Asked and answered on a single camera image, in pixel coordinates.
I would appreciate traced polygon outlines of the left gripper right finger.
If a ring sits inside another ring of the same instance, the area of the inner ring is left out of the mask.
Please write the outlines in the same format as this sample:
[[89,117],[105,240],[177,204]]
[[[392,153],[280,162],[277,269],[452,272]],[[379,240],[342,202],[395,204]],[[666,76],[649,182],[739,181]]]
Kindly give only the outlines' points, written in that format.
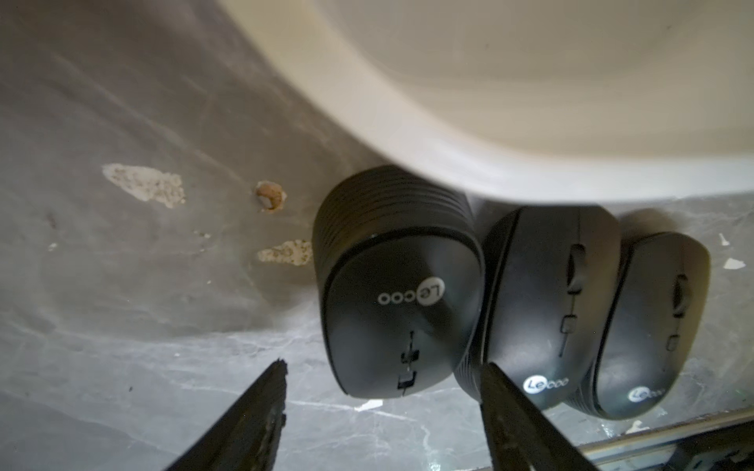
[[596,468],[496,364],[481,367],[480,381],[480,410],[494,470]]

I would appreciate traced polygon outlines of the black mouse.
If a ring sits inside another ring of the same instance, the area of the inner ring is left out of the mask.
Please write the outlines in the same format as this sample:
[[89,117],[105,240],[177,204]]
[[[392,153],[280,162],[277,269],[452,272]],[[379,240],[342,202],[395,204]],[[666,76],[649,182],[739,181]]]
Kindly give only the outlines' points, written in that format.
[[481,399],[480,370],[497,364],[542,410],[575,393],[599,350],[620,266],[620,225],[605,208],[524,206],[483,243],[483,308],[455,372]]
[[664,232],[626,241],[600,347],[567,405],[615,421],[657,406],[693,345],[710,273],[709,251],[689,235]]
[[485,280],[463,194],[375,167],[331,190],[311,243],[324,345],[345,394],[403,398],[455,371]]

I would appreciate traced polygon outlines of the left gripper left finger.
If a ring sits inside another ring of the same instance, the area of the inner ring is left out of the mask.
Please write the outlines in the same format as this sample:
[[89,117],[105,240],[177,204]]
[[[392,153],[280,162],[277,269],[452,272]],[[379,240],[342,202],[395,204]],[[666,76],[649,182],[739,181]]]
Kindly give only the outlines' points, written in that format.
[[270,364],[170,470],[271,470],[286,426],[288,365]]

